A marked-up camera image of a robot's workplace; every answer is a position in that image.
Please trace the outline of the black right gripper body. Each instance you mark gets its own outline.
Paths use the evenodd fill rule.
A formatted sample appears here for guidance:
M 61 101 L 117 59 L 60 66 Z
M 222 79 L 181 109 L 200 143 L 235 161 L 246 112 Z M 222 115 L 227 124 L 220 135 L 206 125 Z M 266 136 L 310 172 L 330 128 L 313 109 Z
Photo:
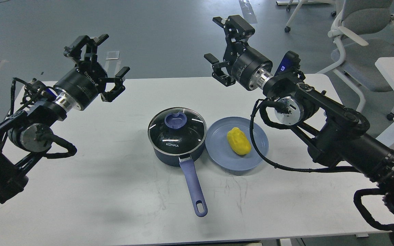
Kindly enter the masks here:
M 246 46 L 244 53 L 233 63 L 231 76 L 239 82 L 246 90 L 252 91 L 257 87 L 253 82 L 253 76 L 261 67 L 270 72 L 273 63 L 269 58 L 250 46 Z

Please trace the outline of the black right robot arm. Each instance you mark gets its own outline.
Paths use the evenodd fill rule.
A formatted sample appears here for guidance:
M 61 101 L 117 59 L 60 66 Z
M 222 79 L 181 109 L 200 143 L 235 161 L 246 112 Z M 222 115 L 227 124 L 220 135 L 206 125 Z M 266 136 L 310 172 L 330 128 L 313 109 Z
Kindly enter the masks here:
M 364 220 L 373 228 L 390 231 L 394 245 L 394 150 L 367 134 L 370 124 L 360 112 L 343 106 L 304 82 L 300 58 L 286 52 L 272 74 L 272 61 L 253 49 L 248 39 L 255 29 L 240 15 L 214 17 L 225 33 L 227 47 L 223 60 L 212 54 L 204 58 L 212 65 L 212 76 L 224 86 L 240 83 L 248 91 L 262 89 L 265 99 L 256 101 L 249 132 L 255 150 L 254 119 L 276 129 L 289 129 L 307 145 L 318 169 L 291 168 L 258 155 L 274 168 L 303 173 L 361 173 L 377 188 L 355 192 L 353 201 Z

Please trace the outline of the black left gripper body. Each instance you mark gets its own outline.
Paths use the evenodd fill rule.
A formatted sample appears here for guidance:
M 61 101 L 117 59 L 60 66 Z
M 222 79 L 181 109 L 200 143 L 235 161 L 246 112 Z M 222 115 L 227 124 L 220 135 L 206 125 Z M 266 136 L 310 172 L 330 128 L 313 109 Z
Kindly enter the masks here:
M 107 76 L 98 62 L 92 68 L 90 65 L 88 61 L 79 62 L 54 85 L 57 91 L 69 94 L 77 103 L 77 110 L 80 111 L 85 110 L 97 97 L 100 91 L 96 84 L 100 83 L 100 78 Z

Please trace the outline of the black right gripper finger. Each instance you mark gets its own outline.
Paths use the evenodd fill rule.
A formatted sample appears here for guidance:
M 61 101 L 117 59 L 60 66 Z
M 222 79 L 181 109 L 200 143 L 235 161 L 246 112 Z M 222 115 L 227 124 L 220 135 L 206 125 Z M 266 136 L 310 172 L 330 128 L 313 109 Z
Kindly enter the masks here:
M 225 74 L 222 71 L 222 68 L 226 68 L 230 66 L 230 61 L 220 62 L 213 54 L 207 53 L 204 54 L 204 58 L 212 65 L 212 77 L 220 82 L 222 85 L 228 87 L 234 85 L 236 80 L 230 76 Z
M 213 17 L 212 21 L 224 30 L 227 52 L 243 52 L 248 39 L 255 34 L 254 27 L 240 15 Z

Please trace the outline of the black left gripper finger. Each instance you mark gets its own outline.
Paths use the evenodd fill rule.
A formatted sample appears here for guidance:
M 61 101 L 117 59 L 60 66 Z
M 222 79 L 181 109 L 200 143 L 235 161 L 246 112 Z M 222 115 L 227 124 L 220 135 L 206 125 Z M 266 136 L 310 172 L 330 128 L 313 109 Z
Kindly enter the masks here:
M 105 42 L 108 37 L 108 34 L 93 38 L 87 35 L 79 36 L 70 46 L 64 47 L 64 56 L 72 59 L 75 64 L 88 62 L 93 65 L 97 62 L 97 47 Z
M 113 78 L 99 78 L 98 91 L 101 96 L 101 100 L 104 102 L 112 102 L 116 99 L 122 92 L 125 91 L 125 86 L 123 85 L 125 81 L 125 75 L 130 71 L 130 67 L 122 67 Z M 108 92 L 105 90 L 107 83 L 113 83 L 114 87 Z

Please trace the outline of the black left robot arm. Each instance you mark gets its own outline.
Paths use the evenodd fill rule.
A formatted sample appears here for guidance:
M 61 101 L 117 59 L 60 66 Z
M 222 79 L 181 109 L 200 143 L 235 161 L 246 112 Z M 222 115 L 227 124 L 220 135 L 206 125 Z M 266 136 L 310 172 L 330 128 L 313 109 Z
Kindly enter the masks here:
M 124 90 L 129 67 L 108 77 L 97 61 L 97 48 L 108 34 L 79 36 L 64 48 L 64 56 L 75 67 L 53 87 L 33 78 L 26 82 L 12 79 L 11 108 L 0 123 L 0 203 L 22 192 L 27 173 L 42 158 L 62 159 L 74 156 L 77 148 L 55 135 L 51 126 L 63 121 L 71 109 L 85 110 L 97 96 L 112 102 Z

